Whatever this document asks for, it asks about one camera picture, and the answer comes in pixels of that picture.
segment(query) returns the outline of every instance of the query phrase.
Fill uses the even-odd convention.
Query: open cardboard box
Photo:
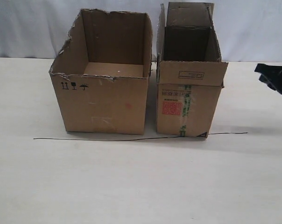
[[[214,4],[162,4],[157,39],[157,131],[207,138],[228,63],[212,22]]]
[[[68,35],[49,71],[66,131],[143,134],[149,16],[81,9]]]

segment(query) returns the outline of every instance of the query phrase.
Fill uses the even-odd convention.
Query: umbrella symbol
[[[85,83],[85,84],[80,85],[80,87],[82,87],[82,88],[83,88],[83,90],[85,90],[85,88],[88,88],[89,86],[88,86],[88,84],[87,84],[87,83]]]

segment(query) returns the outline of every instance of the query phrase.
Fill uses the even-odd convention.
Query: red stamp
[[[162,114],[166,114],[166,115],[180,115],[181,112],[182,112],[182,107],[183,107],[182,103],[164,101],[163,102]]]

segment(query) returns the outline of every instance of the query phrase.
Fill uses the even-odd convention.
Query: white fabric background
[[[53,58],[80,8],[147,12],[166,0],[0,0],[0,57]],[[282,0],[213,0],[223,60],[282,62]]]

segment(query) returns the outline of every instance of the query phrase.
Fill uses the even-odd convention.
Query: black object
[[[261,73],[259,81],[282,94],[282,66],[257,64],[255,72]]]

